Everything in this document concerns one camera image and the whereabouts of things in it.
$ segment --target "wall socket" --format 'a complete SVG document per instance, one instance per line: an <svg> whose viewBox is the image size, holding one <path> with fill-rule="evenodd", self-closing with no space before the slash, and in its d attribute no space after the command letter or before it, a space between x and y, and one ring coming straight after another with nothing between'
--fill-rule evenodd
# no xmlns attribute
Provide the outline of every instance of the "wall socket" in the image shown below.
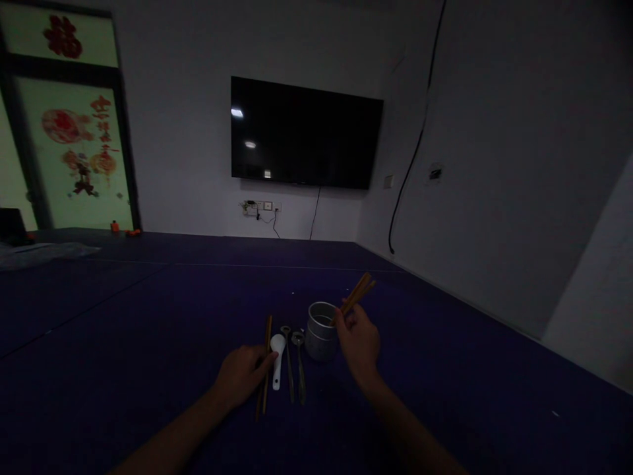
<svg viewBox="0 0 633 475"><path fill-rule="evenodd" d="M260 200L250 200L253 204L250 206L251 209L258 211L281 211L282 204L274 203L272 201L260 201Z"/></svg>

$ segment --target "utensil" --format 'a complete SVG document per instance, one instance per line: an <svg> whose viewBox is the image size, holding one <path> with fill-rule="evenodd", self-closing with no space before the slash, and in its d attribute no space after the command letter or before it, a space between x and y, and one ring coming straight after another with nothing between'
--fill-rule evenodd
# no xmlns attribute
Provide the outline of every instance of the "utensil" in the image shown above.
<svg viewBox="0 0 633 475"><path fill-rule="evenodd" d="M295 383L292 379L292 364L290 363L290 341L288 336L290 335L291 329L289 326L284 325L281 327L283 334L286 336L286 360L288 361L288 387L290 388L290 403L295 403Z"/></svg>
<svg viewBox="0 0 633 475"><path fill-rule="evenodd" d="M266 356L270 353L270 333L272 332L272 315L268 316L268 325L266 326ZM266 401L268 400L268 378L270 371L266 372L264 380L264 404L262 405L262 416L266 415Z"/></svg>
<svg viewBox="0 0 633 475"><path fill-rule="evenodd" d="M336 328L330 326L336 307L327 302L314 302L308 308L308 328L305 333L305 351L318 362L328 362L338 350Z"/></svg>
<svg viewBox="0 0 633 475"><path fill-rule="evenodd" d="M279 355L284 354L286 348L286 338L281 333L276 334L270 339L270 349L276 351ZM284 357L278 356L274 363L274 371L272 372L272 390L279 391L282 379L282 361Z"/></svg>
<svg viewBox="0 0 633 475"><path fill-rule="evenodd" d="M299 402L303 406L305 404L305 374L303 373L303 362L301 361L301 345L305 337L303 332L294 332L292 334L292 342L297 346L297 355L299 355Z"/></svg>
<svg viewBox="0 0 633 475"><path fill-rule="evenodd" d="M266 319L266 335L264 336L264 344L266 345L266 349L270 351L268 345L270 343L270 331L272 327L272 315L269 315ZM262 407L262 393L268 394L268 373L266 373L266 382L261 382L259 385L259 393L257 394L257 410L255 412L255 422L259 421L259 410ZM266 413L266 396L264 395L264 412Z"/></svg>
<svg viewBox="0 0 633 475"><path fill-rule="evenodd" d="M354 290L352 290L351 294L345 299L345 302L341 305L341 314L344 317L346 313L354 307L354 305L359 303L361 299L367 295L367 292L374 288L376 281L374 280L371 284L369 284L370 280L371 275L369 272L363 274L361 279L358 281L358 284L356 284L356 287L354 287ZM334 326L334 319L331 320L330 326Z"/></svg>

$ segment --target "hand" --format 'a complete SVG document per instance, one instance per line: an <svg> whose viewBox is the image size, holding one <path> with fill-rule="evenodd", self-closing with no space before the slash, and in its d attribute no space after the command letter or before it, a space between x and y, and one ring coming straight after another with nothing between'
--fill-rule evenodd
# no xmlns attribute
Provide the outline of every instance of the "hand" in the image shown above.
<svg viewBox="0 0 633 475"><path fill-rule="evenodd" d="M264 345L242 346L230 352L209 393L227 412L242 405L262 382L279 353L266 356ZM263 360L256 368L257 362Z"/></svg>
<svg viewBox="0 0 633 475"><path fill-rule="evenodd" d="M367 388L372 380L378 376L376 361L380 353L380 334L376 326L370 322L365 310L356 304L353 313L343 318L341 311L336 309L334 316L338 339L356 383L362 390Z"/></svg>

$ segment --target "purple floor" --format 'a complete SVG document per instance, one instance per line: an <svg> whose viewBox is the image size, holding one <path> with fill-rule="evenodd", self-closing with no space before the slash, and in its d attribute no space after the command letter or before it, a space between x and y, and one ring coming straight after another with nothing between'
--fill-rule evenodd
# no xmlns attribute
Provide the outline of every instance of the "purple floor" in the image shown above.
<svg viewBox="0 0 633 475"><path fill-rule="evenodd" d="M107 472L199 397L231 349L262 342L268 314L275 331L305 328L311 302L337 302L365 269L384 378L471 473L633 471L631 396L355 244L40 237L104 249L0 274L1 473ZM266 416L255 424L249 400L189 473L393 472L342 355L304 364L306 406L282 378Z"/></svg>

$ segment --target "person's left hand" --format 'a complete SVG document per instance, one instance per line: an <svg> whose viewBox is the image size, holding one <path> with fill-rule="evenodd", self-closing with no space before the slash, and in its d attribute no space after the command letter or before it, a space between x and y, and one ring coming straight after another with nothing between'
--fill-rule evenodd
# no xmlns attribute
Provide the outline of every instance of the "person's left hand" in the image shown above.
<svg viewBox="0 0 633 475"><path fill-rule="evenodd" d="M266 356L264 345L242 346L230 352L210 389L214 398L230 411L242 405L261 383L279 353ZM257 362L263 360L256 368Z"/></svg>

